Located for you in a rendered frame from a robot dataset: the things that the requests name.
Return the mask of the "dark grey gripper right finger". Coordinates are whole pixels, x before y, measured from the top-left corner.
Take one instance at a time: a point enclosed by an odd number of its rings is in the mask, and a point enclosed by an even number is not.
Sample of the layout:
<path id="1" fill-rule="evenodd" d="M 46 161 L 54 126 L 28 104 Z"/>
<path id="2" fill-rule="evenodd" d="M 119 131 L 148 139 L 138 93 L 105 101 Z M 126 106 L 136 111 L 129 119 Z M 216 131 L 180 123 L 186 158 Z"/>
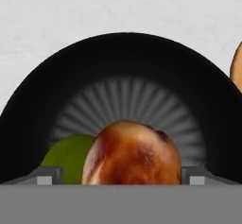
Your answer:
<path id="1" fill-rule="evenodd" d="M 207 169 L 197 166 L 181 168 L 181 183 L 186 185 L 236 185 L 235 181 L 215 176 Z"/>

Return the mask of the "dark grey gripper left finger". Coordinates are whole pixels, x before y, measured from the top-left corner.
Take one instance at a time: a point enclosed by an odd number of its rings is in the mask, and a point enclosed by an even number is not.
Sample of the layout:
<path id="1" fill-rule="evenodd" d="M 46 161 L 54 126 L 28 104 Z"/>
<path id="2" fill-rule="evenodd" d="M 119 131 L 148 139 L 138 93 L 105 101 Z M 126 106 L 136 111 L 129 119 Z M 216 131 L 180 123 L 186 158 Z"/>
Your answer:
<path id="1" fill-rule="evenodd" d="M 8 184 L 57 185 L 63 184 L 62 168 L 58 166 L 40 166 L 30 174 L 8 181 Z"/>

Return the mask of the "green lime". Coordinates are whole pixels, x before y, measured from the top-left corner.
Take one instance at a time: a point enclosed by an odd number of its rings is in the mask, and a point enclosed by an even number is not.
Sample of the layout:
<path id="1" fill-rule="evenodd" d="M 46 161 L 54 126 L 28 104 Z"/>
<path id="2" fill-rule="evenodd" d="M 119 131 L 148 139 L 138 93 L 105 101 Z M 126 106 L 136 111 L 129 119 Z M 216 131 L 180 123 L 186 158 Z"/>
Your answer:
<path id="1" fill-rule="evenodd" d="M 64 184 L 81 184 L 84 162 L 94 140 L 87 134 L 62 138 L 50 147 L 41 166 L 60 167 Z"/>

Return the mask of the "brown chicken drumstick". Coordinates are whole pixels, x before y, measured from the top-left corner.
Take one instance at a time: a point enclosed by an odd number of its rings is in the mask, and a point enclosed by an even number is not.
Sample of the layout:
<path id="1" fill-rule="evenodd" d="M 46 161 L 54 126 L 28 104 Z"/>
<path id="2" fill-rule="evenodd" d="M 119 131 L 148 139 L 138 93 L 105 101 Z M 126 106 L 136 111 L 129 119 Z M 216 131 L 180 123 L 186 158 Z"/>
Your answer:
<path id="1" fill-rule="evenodd" d="M 182 160 L 175 144 L 163 131 L 119 121 L 95 138 L 83 166 L 81 182 L 179 185 Z"/>

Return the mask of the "black bowl with ribbed base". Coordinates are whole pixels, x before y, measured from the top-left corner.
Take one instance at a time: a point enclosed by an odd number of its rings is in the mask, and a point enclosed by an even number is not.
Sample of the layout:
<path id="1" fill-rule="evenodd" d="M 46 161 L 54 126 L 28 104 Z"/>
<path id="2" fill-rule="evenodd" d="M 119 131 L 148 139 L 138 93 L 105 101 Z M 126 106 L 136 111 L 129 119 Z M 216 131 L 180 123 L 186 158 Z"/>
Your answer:
<path id="1" fill-rule="evenodd" d="M 59 139 L 122 119 L 164 131 L 183 164 L 242 183 L 242 93 L 201 54 L 140 33 L 74 43 L 24 79 L 0 115 L 0 183 L 30 174 Z"/>

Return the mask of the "tan wooden plate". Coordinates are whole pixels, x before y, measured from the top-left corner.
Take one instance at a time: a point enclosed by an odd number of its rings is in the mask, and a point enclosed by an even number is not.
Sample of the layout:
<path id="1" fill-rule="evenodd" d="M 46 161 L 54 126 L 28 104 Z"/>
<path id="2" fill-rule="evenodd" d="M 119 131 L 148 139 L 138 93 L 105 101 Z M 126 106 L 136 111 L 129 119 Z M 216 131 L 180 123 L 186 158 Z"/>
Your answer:
<path id="1" fill-rule="evenodd" d="M 230 68 L 230 79 L 242 93 L 242 42 L 236 48 Z"/>

